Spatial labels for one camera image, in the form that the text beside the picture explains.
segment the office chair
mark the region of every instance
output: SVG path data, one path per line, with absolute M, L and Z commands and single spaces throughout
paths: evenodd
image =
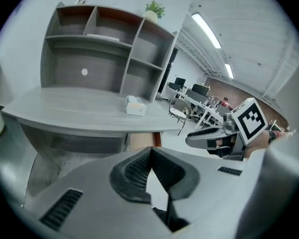
M 169 114 L 178 119 L 177 123 L 179 121 L 183 123 L 183 126 L 178 133 L 179 135 L 185 126 L 186 120 L 191 114 L 191 107 L 185 100 L 179 98 L 173 98 L 169 102 Z

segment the fluorescent light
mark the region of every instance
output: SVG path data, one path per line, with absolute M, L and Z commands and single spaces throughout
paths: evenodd
M 221 49 L 221 46 L 214 35 L 213 31 L 210 29 L 210 27 L 207 25 L 207 23 L 203 20 L 200 14 L 195 13 L 191 16 L 197 24 L 204 30 L 204 32 L 207 34 L 209 37 L 210 41 L 214 44 L 216 49 Z
M 227 69 L 227 71 L 228 71 L 229 77 L 233 79 L 234 76 L 233 76 L 233 72 L 232 72 L 232 70 L 231 70 L 230 65 L 225 64 L 225 66 L 226 66 L 226 69 Z

